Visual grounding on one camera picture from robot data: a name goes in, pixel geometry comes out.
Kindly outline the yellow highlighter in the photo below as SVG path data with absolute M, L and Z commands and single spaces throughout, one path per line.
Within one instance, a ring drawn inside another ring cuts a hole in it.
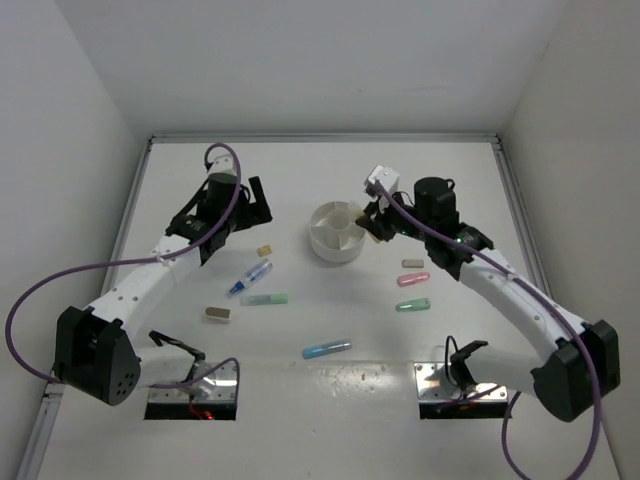
M 354 224 L 363 229 L 375 244 L 380 244 L 381 240 L 366 228 L 366 222 L 369 221 L 369 217 L 366 215 L 364 208 L 357 202 L 350 201 L 348 209 L 353 216 Z

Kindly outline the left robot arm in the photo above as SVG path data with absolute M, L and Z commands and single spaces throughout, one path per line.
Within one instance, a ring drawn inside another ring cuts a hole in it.
M 133 340 L 171 290 L 203 266 L 236 231 L 271 222 L 259 177 L 238 185 L 232 172 L 211 173 L 173 217 L 148 262 L 84 309 L 67 308 L 57 321 L 54 374 L 110 406 L 135 389 L 186 388 L 204 367 L 205 353 L 157 331 L 151 347 Z

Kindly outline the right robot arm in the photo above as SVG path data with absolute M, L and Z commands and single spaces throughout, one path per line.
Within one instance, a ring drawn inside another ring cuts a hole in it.
M 486 235 L 461 221 L 453 180 L 416 181 L 411 204 L 403 202 L 399 176 L 389 168 L 376 167 L 364 185 L 372 200 L 358 226 L 379 241 L 400 234 L 422 242 L 434 265 L 488 301 L 535 351 L 518 356 L 471 341 L 446 362 L 459 390 L 497 383 L 537 398 L 555 418 L 571 422 L 620 385 L 616 330 L 569 312 L 520 276 Z

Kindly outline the blue highlighter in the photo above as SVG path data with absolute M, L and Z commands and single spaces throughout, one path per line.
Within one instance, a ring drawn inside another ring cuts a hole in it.
M 331 341 L 328 343 L 305 347 L 301 351 L 301 356 L 303 359 L 309 360 L 348 351 L 352 346 L 352 341 L 348 339 Z

